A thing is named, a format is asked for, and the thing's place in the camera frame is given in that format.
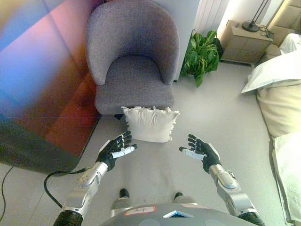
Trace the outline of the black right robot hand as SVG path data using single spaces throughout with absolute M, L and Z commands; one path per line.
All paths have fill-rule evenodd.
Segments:
M 179 147 L 179 151 L 189 157 L 202 161 L 203 169 L 206 173 L 209 173 L 209 168 L 212 165 L 221 165 L 220 156 L 211 143 L 206 143 L 193 134 L 189 134 L 188 145 L 189 148 Z

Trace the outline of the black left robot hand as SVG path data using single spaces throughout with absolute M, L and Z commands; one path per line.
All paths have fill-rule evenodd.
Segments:
M 137 149 L 137 144 L 130 145 L 132 141 L 131 131 L 117 136 L 114 140 L 108 140 L 100 149 L 96 162 L 104 162 L 109 172 L 115 166 L 115 161 Z

